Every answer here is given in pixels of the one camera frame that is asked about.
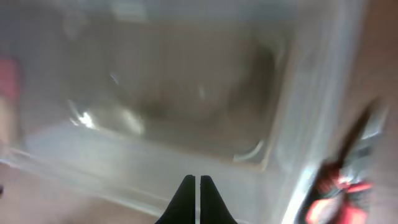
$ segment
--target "black object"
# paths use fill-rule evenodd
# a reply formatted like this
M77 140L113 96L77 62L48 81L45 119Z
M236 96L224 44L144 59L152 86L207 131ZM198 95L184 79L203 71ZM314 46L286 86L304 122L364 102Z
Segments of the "black object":
M210 176L200 178L200 223L237 224ZM187 175L156 224L195 223L195 177Z

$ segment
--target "pink object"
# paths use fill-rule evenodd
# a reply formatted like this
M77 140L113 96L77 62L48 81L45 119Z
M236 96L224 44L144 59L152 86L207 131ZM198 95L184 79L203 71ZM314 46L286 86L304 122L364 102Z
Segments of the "pink object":
M11 102L19 99L19 63L12 59L0 60L0 94Z

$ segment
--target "plastic bin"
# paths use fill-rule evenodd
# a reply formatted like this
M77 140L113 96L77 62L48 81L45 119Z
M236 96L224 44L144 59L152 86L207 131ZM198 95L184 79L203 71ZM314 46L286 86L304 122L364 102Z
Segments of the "plastic bin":
M4 1L21 98L2 161L156 216L186 175L210 175L238 223L292 223L363 5Z

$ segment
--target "clear plastic container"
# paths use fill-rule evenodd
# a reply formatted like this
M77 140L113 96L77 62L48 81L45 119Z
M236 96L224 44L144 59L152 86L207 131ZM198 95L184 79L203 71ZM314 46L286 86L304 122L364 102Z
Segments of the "clear plastic container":
M156 216L210 175L238 223L292 223L363 4L2 2L0 55L21 70L2 161Z

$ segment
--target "floor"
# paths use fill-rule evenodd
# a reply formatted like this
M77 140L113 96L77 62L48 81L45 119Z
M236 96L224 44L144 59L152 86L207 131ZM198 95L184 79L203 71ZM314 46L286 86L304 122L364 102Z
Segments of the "floor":
M369 223L395 223L398 218L398 1L370 0L364 32L348 91L342 102L334 141L372 99L391 107L386 132L374 153L371 178L375 182ZM6 183L0 200L3 224L154 223L156 218L0 166Z

